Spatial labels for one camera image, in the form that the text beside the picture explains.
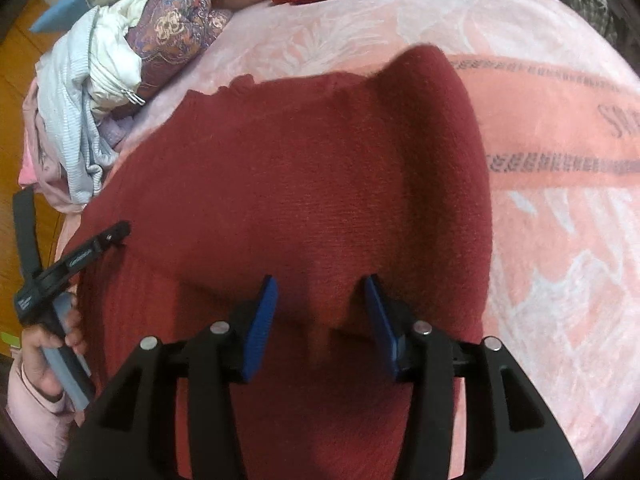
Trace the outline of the left forearm pink sleeve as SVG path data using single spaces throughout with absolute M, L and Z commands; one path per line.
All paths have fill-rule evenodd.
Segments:
M 10 369 L 6 411 L 35 456 L 56 477 L 75 410 L 65 391 L 51 401 L 36 389 L 27 378 L 23 351 L 17 353 Z

